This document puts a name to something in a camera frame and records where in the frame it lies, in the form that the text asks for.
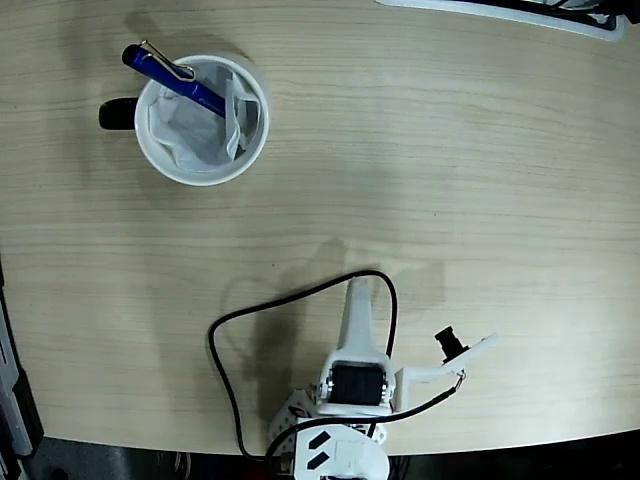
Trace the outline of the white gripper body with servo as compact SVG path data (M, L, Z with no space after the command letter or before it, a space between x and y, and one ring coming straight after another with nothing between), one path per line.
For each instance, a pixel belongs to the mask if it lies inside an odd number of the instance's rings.
M315 408L319 415L390 415L394 392L387 355L336 349L322 368Z

